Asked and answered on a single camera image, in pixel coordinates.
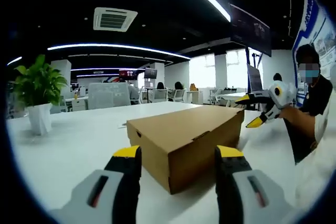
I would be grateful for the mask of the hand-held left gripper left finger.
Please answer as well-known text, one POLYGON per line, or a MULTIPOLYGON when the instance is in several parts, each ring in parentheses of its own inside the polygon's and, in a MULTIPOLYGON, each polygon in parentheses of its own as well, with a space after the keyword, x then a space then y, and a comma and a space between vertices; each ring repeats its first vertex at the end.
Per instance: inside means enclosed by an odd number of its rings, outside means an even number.
POLYGON ((104 169, 75 186, 70 200, 51 216, 58 223, 135 223, 141 170, 140 146, 118 150, 104 169))

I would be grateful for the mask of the person's right hand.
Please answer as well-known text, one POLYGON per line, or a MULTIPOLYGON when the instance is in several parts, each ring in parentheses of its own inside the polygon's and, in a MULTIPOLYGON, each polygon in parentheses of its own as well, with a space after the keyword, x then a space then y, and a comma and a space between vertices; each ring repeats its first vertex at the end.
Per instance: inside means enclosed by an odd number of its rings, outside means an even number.
POLYGON ((297 115, 297 109, 293 107, 292 105, 288 105, 284 107, 283 109, 281 109, 279 118, 292 121, 293 119, 296 118, 296 115, 297 115))

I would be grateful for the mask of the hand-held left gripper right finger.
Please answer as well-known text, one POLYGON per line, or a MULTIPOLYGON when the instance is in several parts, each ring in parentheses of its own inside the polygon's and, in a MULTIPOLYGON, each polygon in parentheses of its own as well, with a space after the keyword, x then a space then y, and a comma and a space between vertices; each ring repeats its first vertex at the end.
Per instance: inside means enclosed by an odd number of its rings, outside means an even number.
POLYGON ((219 223, 284 223, 293 207, 275 181, 235 148, 216 146, 214 160, 219 223))

